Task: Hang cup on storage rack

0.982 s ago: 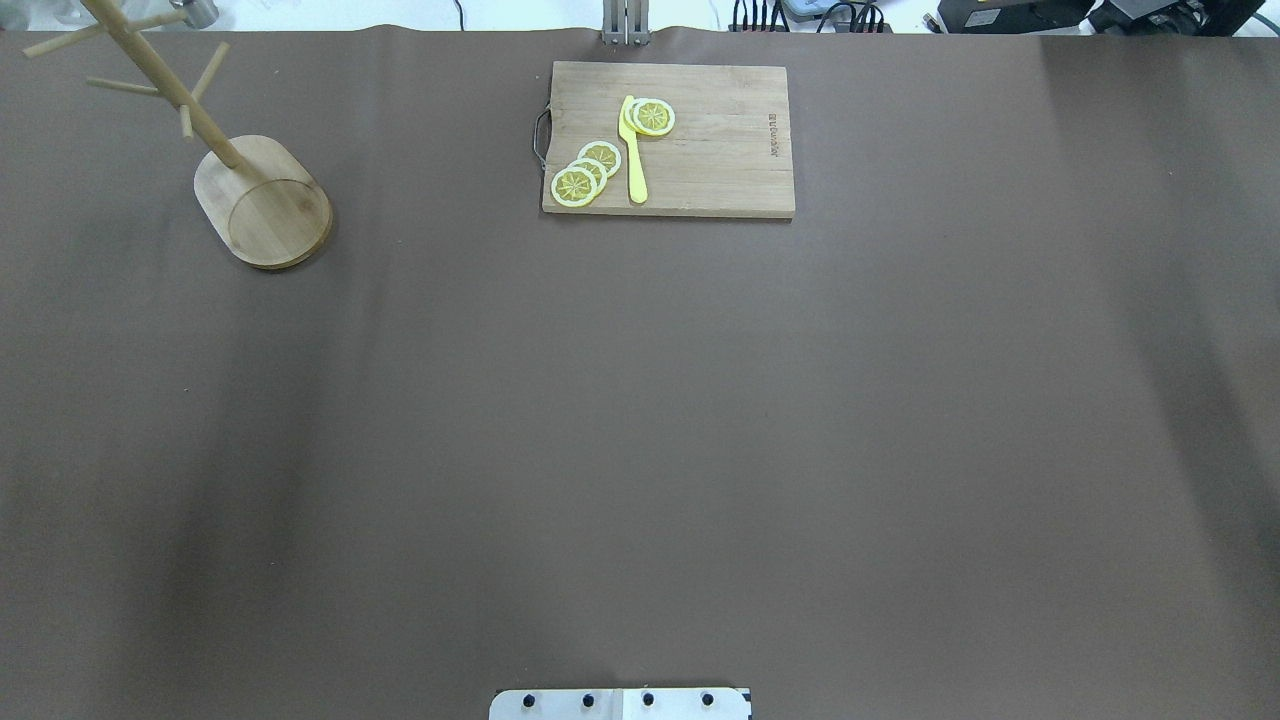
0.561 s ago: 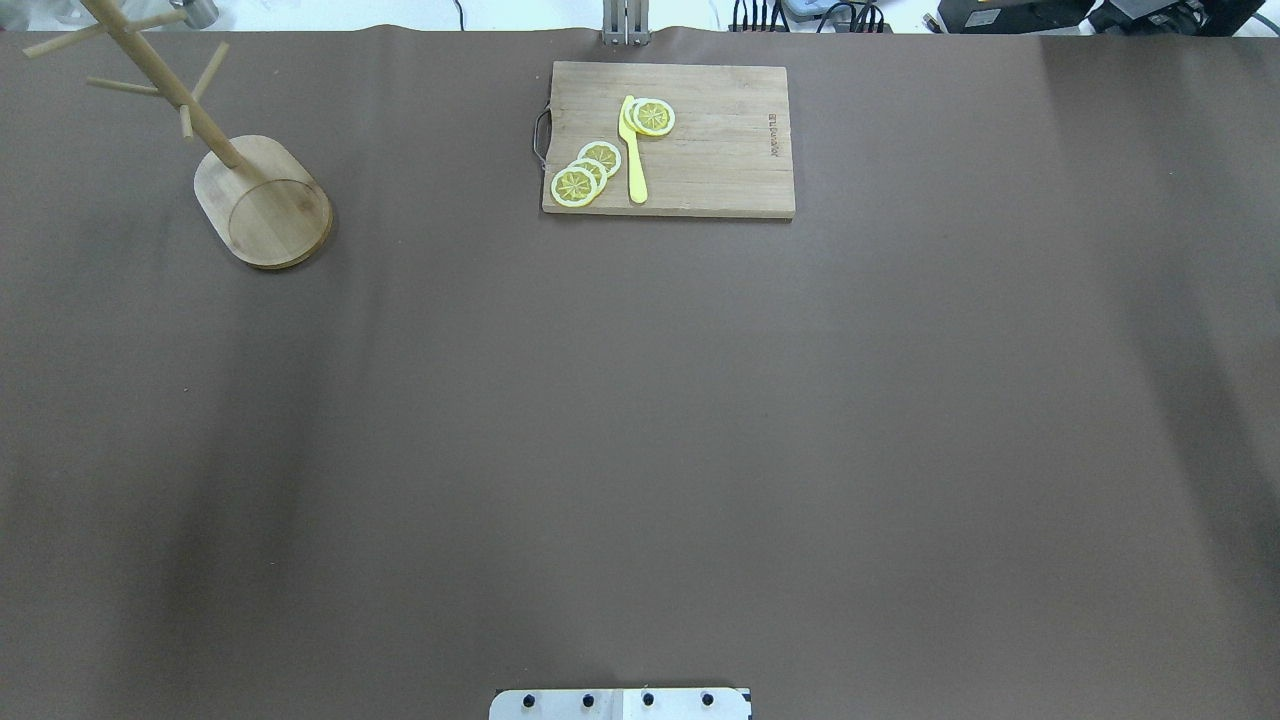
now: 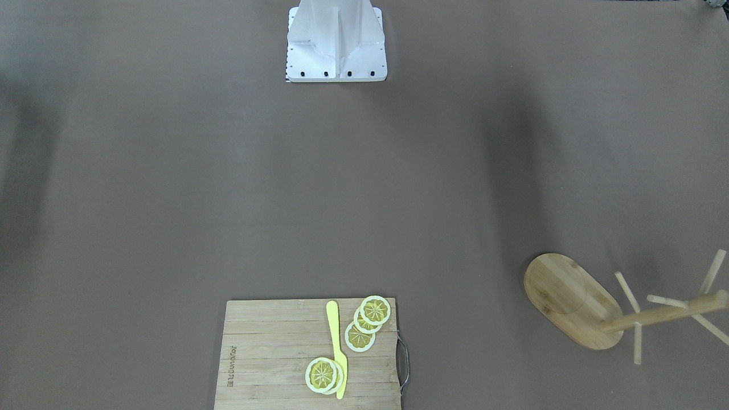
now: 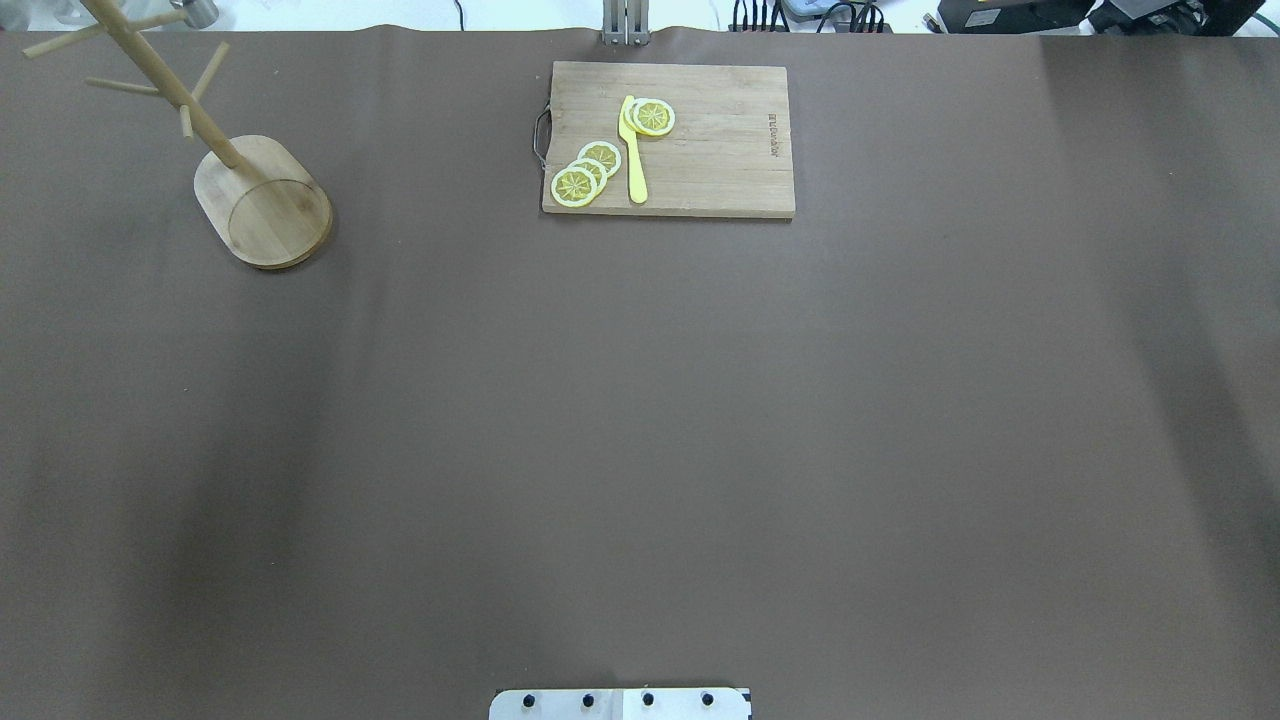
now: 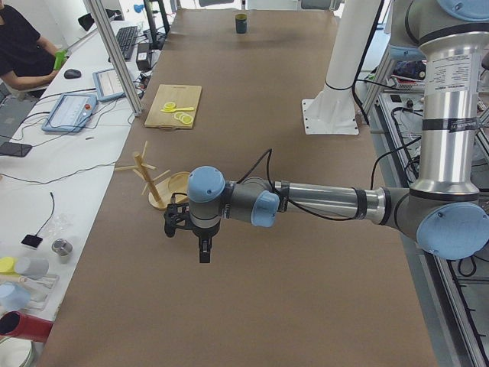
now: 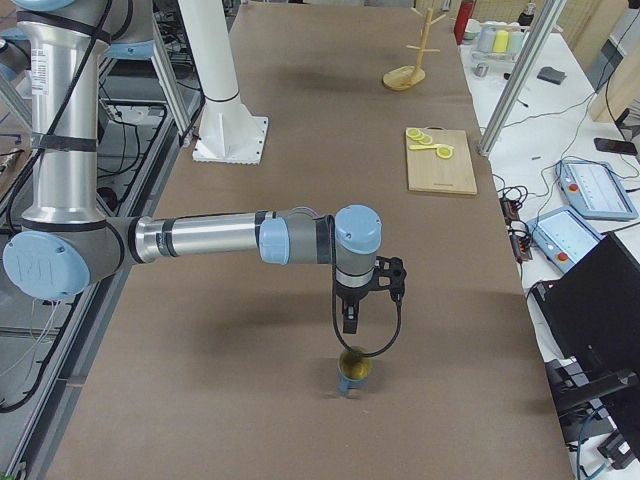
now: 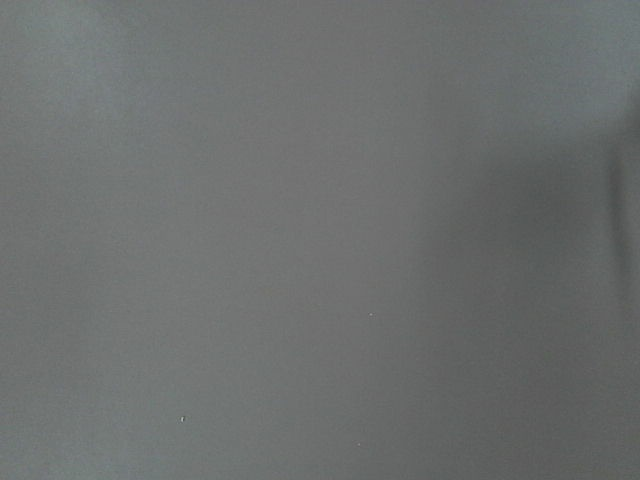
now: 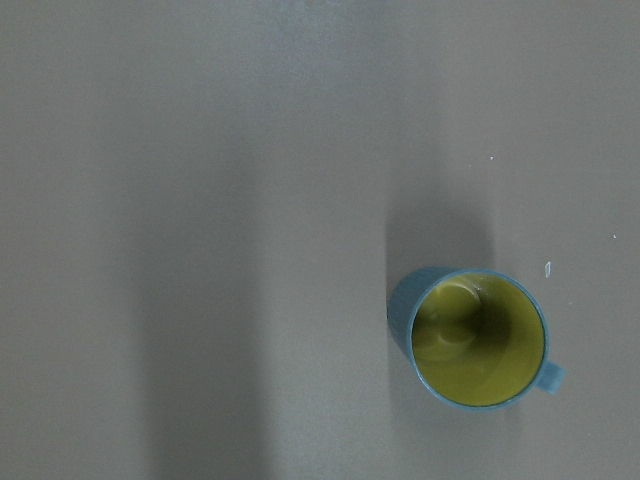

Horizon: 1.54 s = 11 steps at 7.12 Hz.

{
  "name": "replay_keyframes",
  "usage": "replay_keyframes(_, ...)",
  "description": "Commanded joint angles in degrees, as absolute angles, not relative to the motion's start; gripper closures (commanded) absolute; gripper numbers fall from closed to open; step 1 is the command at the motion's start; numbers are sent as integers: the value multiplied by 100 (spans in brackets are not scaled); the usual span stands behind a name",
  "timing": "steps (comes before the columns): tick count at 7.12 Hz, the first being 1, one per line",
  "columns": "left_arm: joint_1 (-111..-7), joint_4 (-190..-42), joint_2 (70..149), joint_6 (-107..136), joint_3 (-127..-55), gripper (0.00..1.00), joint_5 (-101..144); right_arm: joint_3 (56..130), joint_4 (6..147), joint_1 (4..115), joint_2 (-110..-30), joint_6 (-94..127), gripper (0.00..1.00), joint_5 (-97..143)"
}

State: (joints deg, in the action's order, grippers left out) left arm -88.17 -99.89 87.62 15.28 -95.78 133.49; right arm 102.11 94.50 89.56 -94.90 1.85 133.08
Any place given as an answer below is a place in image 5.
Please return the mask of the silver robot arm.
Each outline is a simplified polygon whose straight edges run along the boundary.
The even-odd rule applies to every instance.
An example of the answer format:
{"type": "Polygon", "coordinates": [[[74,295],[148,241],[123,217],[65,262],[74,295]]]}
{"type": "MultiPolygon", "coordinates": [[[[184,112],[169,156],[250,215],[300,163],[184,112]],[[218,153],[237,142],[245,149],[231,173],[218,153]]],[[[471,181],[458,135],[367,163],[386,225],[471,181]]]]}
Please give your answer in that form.
{"type": "Polygon", "coordinates": [[[407,189],[361,190],[247,177],[227,181],[214,167],[189,176],[188,226],[209,262],[223,218],[269,227],[294,205],[327,219],[369,219],[448,260],[467,258],[488,240],[488,216],[471,182],[481,52],[488,43],[486,1],[397,1],[390,53],[426,59],[419,176],[407,189]]]}

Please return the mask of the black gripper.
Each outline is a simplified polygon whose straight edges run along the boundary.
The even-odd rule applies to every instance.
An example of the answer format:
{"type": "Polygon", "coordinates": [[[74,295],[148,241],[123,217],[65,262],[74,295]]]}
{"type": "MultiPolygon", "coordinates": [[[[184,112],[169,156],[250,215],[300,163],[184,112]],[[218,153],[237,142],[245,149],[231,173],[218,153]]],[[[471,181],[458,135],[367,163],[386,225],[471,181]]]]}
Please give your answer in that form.
{"type": "Polygon", "coordinates": [[[212,236],[211,235],[198,235],[199,239],[199,262],[200,263],[210,263],[210,250],[212,247],[212,236]]]}

